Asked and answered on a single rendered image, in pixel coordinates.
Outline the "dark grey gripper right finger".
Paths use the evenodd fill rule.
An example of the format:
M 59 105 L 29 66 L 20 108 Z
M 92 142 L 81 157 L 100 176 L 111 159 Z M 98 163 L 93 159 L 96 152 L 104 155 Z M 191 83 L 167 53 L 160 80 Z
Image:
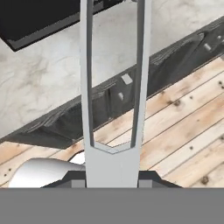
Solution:
M 156 171 L 140 171 L 138 174 L 138 188 L 179 188 L 179 185 L 173 184 L 160 178 Z

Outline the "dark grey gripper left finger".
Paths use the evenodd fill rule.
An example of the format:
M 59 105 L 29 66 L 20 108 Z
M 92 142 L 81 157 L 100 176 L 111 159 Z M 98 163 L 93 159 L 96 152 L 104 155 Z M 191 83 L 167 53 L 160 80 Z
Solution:
M 85 171 L 68 171 L 62 179 L 45 185 L 45 188 L 85 188 L 86 186 Z

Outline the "silver metal tongs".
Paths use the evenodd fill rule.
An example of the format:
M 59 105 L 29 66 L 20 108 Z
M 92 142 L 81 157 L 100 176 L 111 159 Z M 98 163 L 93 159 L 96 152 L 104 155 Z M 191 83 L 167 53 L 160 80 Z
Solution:
M 114 147 L 94 140 L 92 119 L 93 0 L 80 1 L 80 84 L 88 188 L 136 188 L 142 147 L 151 45 L 152 0 L 137 1 L 135 106 L 131 140 Z

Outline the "white rounded object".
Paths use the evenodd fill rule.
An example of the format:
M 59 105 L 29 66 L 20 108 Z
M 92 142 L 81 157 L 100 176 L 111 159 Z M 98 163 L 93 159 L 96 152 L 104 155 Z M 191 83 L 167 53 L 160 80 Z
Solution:
M 63 179 L 68 171 L 84 171 L 84 164 L 56 158 L 35 157 L 22 163 L 9 181 L 9 188 L 40 188 Z

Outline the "dark grey cupboard door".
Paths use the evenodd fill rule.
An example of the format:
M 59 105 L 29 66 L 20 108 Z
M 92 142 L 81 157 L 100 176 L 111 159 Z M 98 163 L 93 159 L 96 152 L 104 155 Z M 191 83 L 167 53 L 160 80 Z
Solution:
M 211 46 L 211 51 L 204 44 Z M 182 80 L 224 53 L 224 16 L 150 57 L 147 95 Z
M 124 105 L 129 101 L 131 89 L 134 84 L 136 67 L 132 66 L 122 73 L 110 78 L 93 88 L 93 117 L 95 123 L 105 123 L 109 119 L 118 117 Z M 128 74 L 133 82 L 126 85 L 122 76 Z M 121 101 L 118 93 L 123 93 L 124 99 Z

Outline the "black hob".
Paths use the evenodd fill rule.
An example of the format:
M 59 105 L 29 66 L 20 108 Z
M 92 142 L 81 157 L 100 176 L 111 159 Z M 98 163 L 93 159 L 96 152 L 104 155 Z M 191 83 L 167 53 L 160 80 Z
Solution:
M 0 0 L 0 39 L 14 52 L 80 22 L 81 0 Z

